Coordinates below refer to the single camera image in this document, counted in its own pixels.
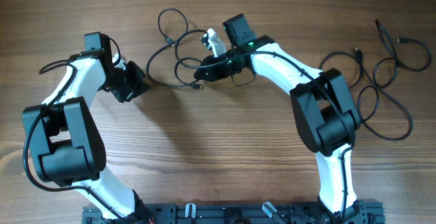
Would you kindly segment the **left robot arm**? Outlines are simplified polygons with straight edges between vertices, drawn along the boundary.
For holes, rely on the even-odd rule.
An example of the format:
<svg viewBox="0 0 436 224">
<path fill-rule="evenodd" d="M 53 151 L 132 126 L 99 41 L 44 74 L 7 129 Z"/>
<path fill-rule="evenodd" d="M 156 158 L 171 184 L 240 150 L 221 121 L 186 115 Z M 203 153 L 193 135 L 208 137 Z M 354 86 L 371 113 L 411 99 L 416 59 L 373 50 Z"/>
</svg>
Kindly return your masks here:
<svg viewBox="0 0 436 224">
<path fill-rule="evenodd" d="M 149 89 L 137 64 L 112 53 L 114 44 L 106 34 L 87 33 L 82 52 L 39 70 L 45 74 L 65 67 L 66 73 L 40 105 L 22 112 L 23 167 L 39 189 L 83 194 L 99 209 L 103 223 L 153 223 L 153 214 L 138 194 L 106 165 L 104 142 L 90 113 L 99 91 L 124 103 Z"/>
</svg>

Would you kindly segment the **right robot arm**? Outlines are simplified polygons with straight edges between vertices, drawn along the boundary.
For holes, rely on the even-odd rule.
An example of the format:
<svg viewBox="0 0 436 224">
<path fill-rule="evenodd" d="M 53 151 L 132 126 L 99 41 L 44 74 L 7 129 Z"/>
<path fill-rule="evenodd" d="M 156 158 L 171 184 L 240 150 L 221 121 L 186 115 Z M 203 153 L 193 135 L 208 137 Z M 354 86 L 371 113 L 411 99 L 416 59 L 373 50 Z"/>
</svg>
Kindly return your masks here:
<svg viewBox="0 0 436 224">
<path fill-rule="evenodd" d="M 223 22 L 223 28 L 230 48 L 208 29 L 201 42 L 212 55 L 194 77 L 213 82 L 248 68 L 288 93 L 300 139 L 316 157 L 319 199 L 332 221 L 349 220 L 357 203 L 351 154 L 361 122 L 345 78 L 335 68 L 322 71 L 301 63 L 267 35 L 258 37 L 243 14 Z"/>
</svg>

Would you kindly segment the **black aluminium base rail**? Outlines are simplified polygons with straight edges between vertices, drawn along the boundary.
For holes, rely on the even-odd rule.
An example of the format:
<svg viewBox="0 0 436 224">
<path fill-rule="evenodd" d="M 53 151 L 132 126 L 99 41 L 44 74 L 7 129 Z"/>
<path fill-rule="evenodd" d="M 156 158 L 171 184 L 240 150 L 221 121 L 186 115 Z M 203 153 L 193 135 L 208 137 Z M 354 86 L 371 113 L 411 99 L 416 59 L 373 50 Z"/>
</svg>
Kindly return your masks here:
<svg viewBox="0 0 436 224">
<path fill-rule="evenodd" d="M 149 223 L 338 223 L 340 214 L 328 214 L 319 202 L 291 204 L 195 205 L 147 204 Z M 381 202 L 356 202 L 347 209 L 346 223 L 384 224 Z"/>
</svg>

